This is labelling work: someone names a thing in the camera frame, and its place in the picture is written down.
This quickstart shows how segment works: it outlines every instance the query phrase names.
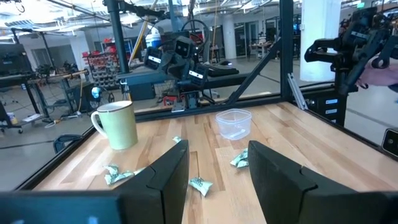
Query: mug handle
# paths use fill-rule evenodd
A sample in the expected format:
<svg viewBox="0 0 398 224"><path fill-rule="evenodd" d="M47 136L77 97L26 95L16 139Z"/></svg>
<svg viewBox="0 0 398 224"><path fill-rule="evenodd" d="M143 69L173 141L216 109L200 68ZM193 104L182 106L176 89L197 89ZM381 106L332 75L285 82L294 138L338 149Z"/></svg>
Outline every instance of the mug handle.
<svg viewBox="0 0 398 224"><path fill-rule="evenodd" d="M94 113L91 114L91 122L93 123L94 128L97 129L97 131L98 131L100 134L102 134L104 137L108 138L108 136L106 135L104 129L102 129L102 128L100 127L100 125L98 124L97 119L95 118L96 115L97 115L97 116L100 116L100 114L98 113L98 111L94 111Z"/></svg>

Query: person's hand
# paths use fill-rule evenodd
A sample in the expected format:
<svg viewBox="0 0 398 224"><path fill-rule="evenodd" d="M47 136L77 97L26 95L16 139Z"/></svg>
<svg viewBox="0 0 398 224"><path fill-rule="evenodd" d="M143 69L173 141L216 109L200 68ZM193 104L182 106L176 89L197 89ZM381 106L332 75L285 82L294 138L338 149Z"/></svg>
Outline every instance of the person's hand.
<svg viewBox="0 0 398 224"><path fill-rule="evenodd" d="M366 85L389 86L398 83L398 63L393 63L385 69L373 68L372 60L368 62L361 77L356 82L357 86L364 88Z"/></svg>

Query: wooden table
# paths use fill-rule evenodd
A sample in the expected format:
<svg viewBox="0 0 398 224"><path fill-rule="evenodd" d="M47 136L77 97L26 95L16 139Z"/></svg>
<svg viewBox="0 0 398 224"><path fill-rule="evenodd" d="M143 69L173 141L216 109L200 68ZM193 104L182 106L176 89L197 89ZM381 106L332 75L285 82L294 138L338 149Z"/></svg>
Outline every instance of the wooden table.
<svg viewBox="0 0 398 224"><path fill-rule="evenodd" d="M36 190L111 189L103 165L122 171L148 166L170 149L174 136L190 144L190 178L214 183L206 197L188 186L183 223L265 223L249 170L230 160L253 139L358 191L398 189L398 163L289 103L247 108L251 133L239 141L220 136L215 113L137 124L139 143L113 151L96 133Z"/></svg>

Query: clear plastic container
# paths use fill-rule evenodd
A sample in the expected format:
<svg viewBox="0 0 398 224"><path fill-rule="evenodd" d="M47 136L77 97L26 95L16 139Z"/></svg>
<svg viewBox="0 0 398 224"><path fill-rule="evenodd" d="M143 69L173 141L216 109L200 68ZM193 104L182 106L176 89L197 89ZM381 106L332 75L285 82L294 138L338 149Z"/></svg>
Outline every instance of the clear plastic container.
<svg viewBox="0 0 398 224"><path fill-rule="evenodd" d="M241 109L230 109L216 115L220 134L230 140L239 140L250 133L251 113Z"/></svg>

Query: green mug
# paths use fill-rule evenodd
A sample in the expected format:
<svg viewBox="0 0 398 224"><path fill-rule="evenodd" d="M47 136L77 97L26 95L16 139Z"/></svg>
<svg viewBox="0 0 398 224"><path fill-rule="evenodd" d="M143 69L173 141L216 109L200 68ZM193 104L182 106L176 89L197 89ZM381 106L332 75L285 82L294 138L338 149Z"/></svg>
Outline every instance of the green mug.
<svg viewBox="0 0 398 224"><path fill-rule="evenodd" d="M99 126L99 116L103 129ZM127 149L138 142L136 117L131 101L117 101L97 108L91 122L99 133L109 139L112 149Z"/></svg>

